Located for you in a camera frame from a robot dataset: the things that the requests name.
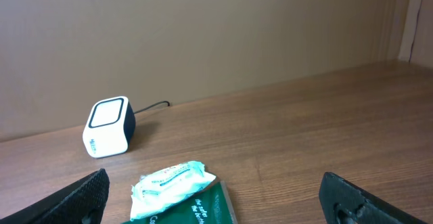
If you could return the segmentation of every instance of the wooden table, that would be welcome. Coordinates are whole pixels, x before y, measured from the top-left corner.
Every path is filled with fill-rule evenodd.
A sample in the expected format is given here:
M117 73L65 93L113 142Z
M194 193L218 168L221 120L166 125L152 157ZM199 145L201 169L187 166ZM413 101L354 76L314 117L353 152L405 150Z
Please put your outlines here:
M105 168L103 223L120 223L140 175L199 160L240 223L324 223L326 171L433 222L432 129L433 73L368 65L142 113L128 152L109 158L86 153L83 127L0 143L0 216Z

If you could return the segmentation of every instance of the wooden surface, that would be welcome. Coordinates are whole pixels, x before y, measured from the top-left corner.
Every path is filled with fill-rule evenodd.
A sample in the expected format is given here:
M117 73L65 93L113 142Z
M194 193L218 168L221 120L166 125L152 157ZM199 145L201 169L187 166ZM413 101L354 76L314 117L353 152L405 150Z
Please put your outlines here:
M103 223L120 223L140 175L199 160L240 223L324 223L326 171L433 222L432 128L429 70L364 66L140 114L128 152L109 158L87 155L82 127L0 143L0 215L105 168Z

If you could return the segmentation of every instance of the tissue packet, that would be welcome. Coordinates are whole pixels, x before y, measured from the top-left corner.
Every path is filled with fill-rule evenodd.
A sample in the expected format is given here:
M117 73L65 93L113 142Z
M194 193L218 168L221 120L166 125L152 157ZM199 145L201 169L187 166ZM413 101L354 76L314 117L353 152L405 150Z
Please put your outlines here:
M141 176L132 188L131 221L163 212L203 190L215 176L204 171L204 164L190 161Z
M163 213L124 224L237 224L235 212L222 181Z

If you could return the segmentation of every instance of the cord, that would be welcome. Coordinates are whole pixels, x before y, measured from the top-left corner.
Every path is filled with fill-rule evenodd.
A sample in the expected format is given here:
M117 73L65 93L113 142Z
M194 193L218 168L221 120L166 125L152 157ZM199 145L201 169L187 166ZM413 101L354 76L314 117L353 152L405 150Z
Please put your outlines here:
M145 110L149 110L150 108L153 108L154 106L157 106L157 105L162 104L162 103L167 103L167 106L170 106L170 102L168 102L168 101L156 102L155 104L153 104L151 106L148 106L146 108L143 108L141 110L138 110L138 111L134 112L134 114L137 114L139 112L144 112Z

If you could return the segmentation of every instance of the wood grain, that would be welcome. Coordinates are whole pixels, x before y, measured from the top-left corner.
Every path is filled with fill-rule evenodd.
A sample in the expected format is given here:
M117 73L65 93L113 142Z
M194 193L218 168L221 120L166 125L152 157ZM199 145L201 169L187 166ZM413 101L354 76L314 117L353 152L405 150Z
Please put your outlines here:
M120 223L140 175L199 160L240 223L324 223L326 171L433 222L432 118L433 73L393 62L142 113L128 152L109 158L87 155L82 127L6 141L0 216L105 168L103 223Z

